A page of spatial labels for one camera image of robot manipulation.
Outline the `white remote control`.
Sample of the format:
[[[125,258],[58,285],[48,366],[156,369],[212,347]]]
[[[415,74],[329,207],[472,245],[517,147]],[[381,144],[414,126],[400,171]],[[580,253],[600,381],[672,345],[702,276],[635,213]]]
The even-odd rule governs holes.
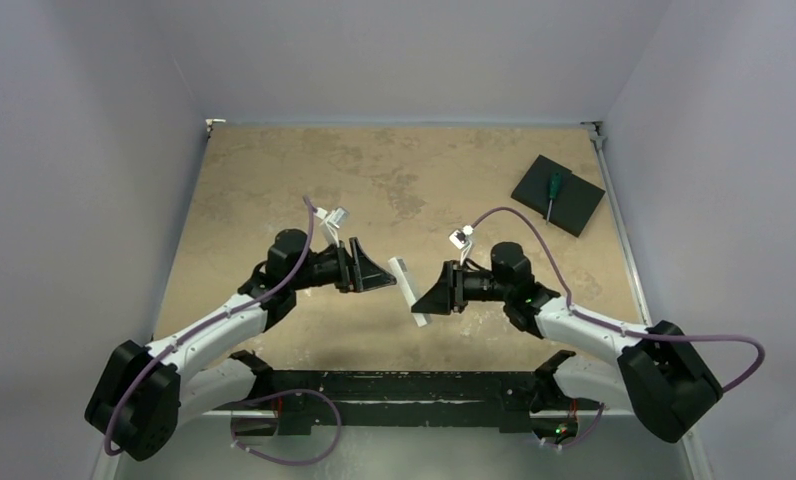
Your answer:
[[[402,257],[394,256],[388,260],[388,265],[392,275],[396,278],[397,286],[400,288],[408,309],[420,328],[432,323],[431,317],[426,313],[414,313],[412,307],[420,299],[417,282],[411,274],[405,260]]]

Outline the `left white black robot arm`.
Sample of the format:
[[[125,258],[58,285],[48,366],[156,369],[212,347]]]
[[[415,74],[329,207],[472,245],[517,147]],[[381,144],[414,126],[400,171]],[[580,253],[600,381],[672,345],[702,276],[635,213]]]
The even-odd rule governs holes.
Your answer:
[[[278,324],[295,308],[300,290],[332,285],[341,293],[364,293],[405,284],[400,260],[391,259],[388,268],[376,264],[357,238],[331,242],[320,252],[311,250],[311,240],[302,230],[280,232],[265,260],[212,313],[147,345],[127,340],[113,350],[84,413],[104,435],[106,454],[143,461],[178,426],[219,406],[280,412],[287,395],[308,394],[301,387],[278,390],[273,368],[253,353],[212,363]]]

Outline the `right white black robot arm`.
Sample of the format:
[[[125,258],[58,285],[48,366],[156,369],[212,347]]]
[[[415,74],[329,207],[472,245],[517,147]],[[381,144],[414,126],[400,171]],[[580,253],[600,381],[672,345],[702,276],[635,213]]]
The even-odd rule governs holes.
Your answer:
[[[723,387],[677,325],[645,327],[600,314],[589,321],[535,279],[517,243],[496,244],[488,269],[444,262],[437,281],[410,308],[449,315],[472,302],[499,302],[517,330],[563,344],[535,371],[533,412],[592,400],[633,413],[654,436],[675,443],[723,398]]]

